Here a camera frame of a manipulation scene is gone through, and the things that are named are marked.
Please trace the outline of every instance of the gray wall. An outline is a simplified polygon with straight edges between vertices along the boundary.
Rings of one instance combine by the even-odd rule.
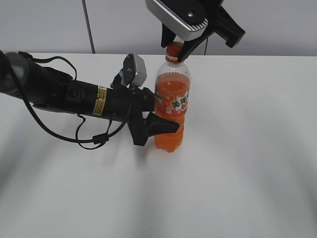
[[[96,53],[163,54],[161,24],[144,0],[86,0]],[[225,0],[247,31],[230,49],[217,35],[209,55],[317,56],[316,0]],[[91,53],[81,0],[1,0],[0,49]],[[201,45],[194,54],[202,54]]]

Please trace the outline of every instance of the black robotic arm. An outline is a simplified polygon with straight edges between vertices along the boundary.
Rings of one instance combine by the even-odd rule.
[[[161,46],[166,47],[176,35],[182,38],[184,46],[179,61],[190,53],[207,37],[218,33],[229,47],[236,45],[245,32],[222,8],[221,0],[146,0],[148,9],[163,23]],[[35,59],[30,54],[0,51],[0,93],[22,99],[27,109],[50,135],[72,143],[94,143],[100,148],[128,124],[135,145],[144,146],[148,137],[162,133],[174,133],[179,125],[162,119],[154,111],[154,94],[148,88],[140,89],[147,74],[144,61],[136,54],[127,55],[123,68],[114,78],[111,88],[103,88],[73,79],[70,75],[39,63],[62,57]],[[33,107],[49,112],[77,114],[122,122],[113,133],[96,135],[89,140],[58,135],[45,126]],[[143,118],[143,112],[150,112]]]

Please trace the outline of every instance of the table surface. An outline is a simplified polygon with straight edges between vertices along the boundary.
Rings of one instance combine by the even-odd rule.
[[[60,55],[78,80],[106,87],[125,57]],[[142,57],[153,89],[164,56]],[[317,237],[317,58],[191,56],[186,64],[184,142],[171,154],[153,138],[133,146],[126,127],[106,147],[83,150],[0,95],[0,237]],[[51,66],[73,73],[61,61]],[[66,136],[81,122],[37,112]],[[106,128],[89,118],[80,137]]]

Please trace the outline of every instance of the plastic bottle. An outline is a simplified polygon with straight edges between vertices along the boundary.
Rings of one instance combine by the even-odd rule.
[[[158,149],[173,152],[182,144],[185,114],[188,107],[190,74],[184,62],[177,60],[183,47],[180,42],[167,46],[166,63],[158,70],[155,89],[156,115],[179,123],[176,133],[155,136]]]

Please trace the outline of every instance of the cable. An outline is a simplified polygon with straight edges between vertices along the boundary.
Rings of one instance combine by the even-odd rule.
[[[80,128],[81,128],[82,125],[86,122],[86,118],[85,118],[85,117],[83,117],[83,116],[80,115],[80,114],[77,114],[77,116],[78,116],[79,118],[81,118],[81,119],[83,120],[83,122],[82,122],[82,123],[77,127],[77,129],[76,129],[76,133],[75,133],[76,140],[78,140],[78,132],[79,132]],[[108,135],[108,133],[109,133],[109,129],[110,129],[110,127],[111,127],[111,124],[112,124],[112,118],[109,120],[109,125],[108,125],[108,129],[107,129],[106,135]],[[103,146],[106,144],[107,141],[108,141],[108,140],[105,139],[104,142],[100,143],[98,146],[96,146],[96,147],[94,147],[94,148],[84,147],[81,143],[78,143],[78,145],[79,145],[81,148],[85,149],[85,150],[96,150],[96,149],[99,149],[99,148],[103,147]]]
[[[130,113],[131,113],[131,107],[132,107],[132,103],[131,103],[131,100],[130,100],[129,109],[128,109],[128,113],[127,113],[126,118],[123,120],[121,125],[113,133],[111,133],[109,135],[109,138],[117,135],[122,130],[122,128],[127,124],[128,120],[129,120],[129,117],[130,117]]]
[[[205,45],[205,52],[204,52],[204,55],[206,55],[206,52],[207,52],[208,40],[209,40],[209,37],[206,39],[206,45]]]
[[[37,59],[37,58],[33,58],[33,56],[31,54],[29,54],[27,52],[23,52],[23,51],[19,51],[19,55],[22,55],[26,59],[29,59],[35,63],[49,63],[49,62],[52,62],[53,60],[62,60],[64,62],[66,62],[70,67],[72,67],[72,69],[75,71],[75,79],[74,80],[77,80],[77,69],[68,59],[66,59],[62,56],[54,56],[54,57],[51,57],[48,59]]]
[[[80,144],[88,144],[88,143],[96,143],[98,144],[98,140],[96,139],[90,139],[90,140],[78,140],[78,139],[72,139],[72,138],[68,138],[68,137],[65,137],[65,136],[62,136],[62,135],[59,135],[53,131],[51,131],[48,127],[45,126],[45,124],[41,121],[41,119],[37,116],[37,114],[35,113],[35,111],[33,110],[25,92],[24,92],[24,89],[19,81],[19,79],[17,78],[12,66],[11,66],[11,63],[9,61],[9,59],[5,56],[5,54],[0,51],[0,59],[2,61],[2,63],[4,64],[6,70],[8,70],[8,73],[10,74],[10,76],[12,77],[14,83],[16,84],[16,87],[19,91],[19,93],[21,94],[21,97],[22,97],[22,100],[26,106],[26,108],[28,109],[29,113],[32,115],[32,117],[34,118],[34,120],[37,122],[37,124],[45,131],[47,132],[48,134],[50,134],[51,136],[57,138],[57,139],[60,139],[60,140],[64,140],[64,141],[67,141],[67,142],[71,142],[71,143],[80,143]],[[110,134],[108,136],[108,138],[116,135],[117,133],[119,133],[119,131],[125,126],[125,124],[127,123],[128,119],[129,119],[129,116],[130,116],[130,112],[131,112],[131,102],[130,102],[130,105],[129,105],[129,110],[128,110],[128,113],[127,113],[127,117],[125,118],[125,120],[122,122],[122,124],[119,126],[119,128],[114,131],[112,134]]]

